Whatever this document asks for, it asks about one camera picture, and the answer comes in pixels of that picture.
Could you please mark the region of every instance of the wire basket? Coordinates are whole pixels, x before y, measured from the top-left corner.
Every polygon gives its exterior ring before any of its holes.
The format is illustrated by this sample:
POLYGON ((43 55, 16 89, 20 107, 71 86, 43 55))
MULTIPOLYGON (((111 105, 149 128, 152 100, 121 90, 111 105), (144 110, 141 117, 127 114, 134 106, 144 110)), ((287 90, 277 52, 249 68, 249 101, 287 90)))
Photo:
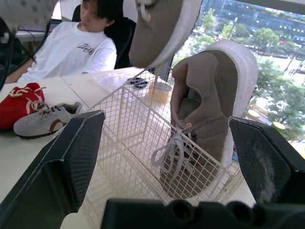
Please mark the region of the wire basket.
MULTIPOLYGON (((137 89, 129 81, 90 109, 105 110, 107 115, 96 168, 82 206, 92 229, 100 228, 109 198, 159 199, 164 203, 179 195, 183 198, 185 190, 173 183, 168 188, 166 174, 151 165, 152 153, 166 145, 175 132, 170 123, 174 80, 170 69, 165 73, 167 81, 156 77, 160 71, 164 72, 164 68, 155 69, 155 74, 143 71, 134 77, 148 82, 145 89, 137 89)), ((192 190, 200 186, 202 191, 187 201, 193 205, 200 201, 226 203, 243 180, 239 164, 232 160, 225 168, 187 136, 183 135, 183 141, 191 155, 200 155, 206 164, 213 165, 213 172, 204 168, 200 171, 209 177, 206 183, 194 183, 192 190)))

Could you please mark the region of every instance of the shoe eyelet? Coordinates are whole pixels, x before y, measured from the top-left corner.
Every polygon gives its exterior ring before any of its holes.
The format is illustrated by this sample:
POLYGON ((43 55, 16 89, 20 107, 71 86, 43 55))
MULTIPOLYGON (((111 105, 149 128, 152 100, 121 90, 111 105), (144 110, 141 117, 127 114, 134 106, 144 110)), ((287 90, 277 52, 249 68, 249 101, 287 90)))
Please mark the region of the shoe eyelet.
POLYGON ((147 14, 147 21, 148 21, 148 22, 151 22, 151 20, 152 20, 152 16, 151 16, 150 13, 148 13, 148 14, 147 14))

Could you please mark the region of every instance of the white t-shirt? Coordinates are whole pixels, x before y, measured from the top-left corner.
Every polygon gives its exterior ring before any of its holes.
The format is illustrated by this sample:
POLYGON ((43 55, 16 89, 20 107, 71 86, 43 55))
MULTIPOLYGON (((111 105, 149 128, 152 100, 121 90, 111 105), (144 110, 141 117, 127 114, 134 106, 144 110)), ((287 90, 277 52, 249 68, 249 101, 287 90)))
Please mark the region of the white t-shirt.
POLYGON ((82 32, 77 22, 63 22, 36 52, 36 62, 18 82, 113 70, 116 48, 104 32, 82 32))

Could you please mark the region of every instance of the black hair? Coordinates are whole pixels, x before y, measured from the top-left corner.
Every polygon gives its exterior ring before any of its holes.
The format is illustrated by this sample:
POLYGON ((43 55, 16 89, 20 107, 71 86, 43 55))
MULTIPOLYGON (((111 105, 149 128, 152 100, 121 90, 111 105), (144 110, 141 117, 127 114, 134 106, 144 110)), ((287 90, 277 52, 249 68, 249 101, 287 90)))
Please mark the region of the black hair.
POLYGON ((108 21, 123 17, 123 0, 92 0, 97 1, 98 18, 107 18, 108 21))

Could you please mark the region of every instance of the cable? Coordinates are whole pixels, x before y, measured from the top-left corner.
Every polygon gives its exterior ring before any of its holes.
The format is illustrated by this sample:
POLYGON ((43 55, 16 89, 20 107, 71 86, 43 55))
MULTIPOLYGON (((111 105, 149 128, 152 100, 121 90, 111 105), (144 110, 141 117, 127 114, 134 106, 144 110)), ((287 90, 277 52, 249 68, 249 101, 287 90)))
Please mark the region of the cable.
POLYGON ((28 33, 33 37, 34 49, 36 50, 36 46, 35 46, 35 36, 33 35, 33 33, 31 33, 30 31, 26 30, 23 26, 21 26, 21 28, 23 28, 24 31, 28 32, 28 33))
POLYGON ((39 48, 37 48, 35 50, 35 52, 33 54, 28 54, 28 58, 26 60, 24 60, 19 66, 17 69, 19 69, 21 66, 23 66, 27 61, 29 61, 30 59, 32 59, 34 62, 35 59, 34 59, 34 56, 36 54, 36 52, 43 46, 44 42, 46 41, 47 37, 48 37, 48 34, 49 34, 49 30, 50 30, 50 25, 51 25, 51 22, 48 22, 47 26, 46 26, 46 31, 44 33, 44 37, 43 37, 43 40, 42 40, 42 43, 41 45, 39 46, 39 48))
POLYGON ((24 65, 25 62, 29 61, 30 59, 34 59, 34 55, 36 54, 36 52, 43 46, 44 42, 46 41, 48 34, 49 34, 49 30, 50 30, 50 24, 51 22, 48 22, 47 26, 46 26, 46 31, 43 37, 43 41, 41 43, 41 45, 39 46, 38 49, 35 50, 34 54, 31 54, 20 42, 19 39, 16 38, 15 33, 12 33, 9 28, 6 26, 5 22, 3 21, 2 24, 0 24, 1 28, 3 28, 5 30, 5 32, 8 33, 9 35, 9 41, 8 41, 8 58, 5 64, 5 68, 4 68, 4 74, 0 75, 0 91, 6 81, 6 78, 8 77, 9 73, 10 73, 10 65, 11 65, 11 60, 12 60, 12 49, 13 49, 13 44, 15 42, 15 44, 17 46, 19 46, 19 48, 21 48, 28 56, 28 58, 26 60, 24 60, 17 69, 19 69, 21 66, 24 65))

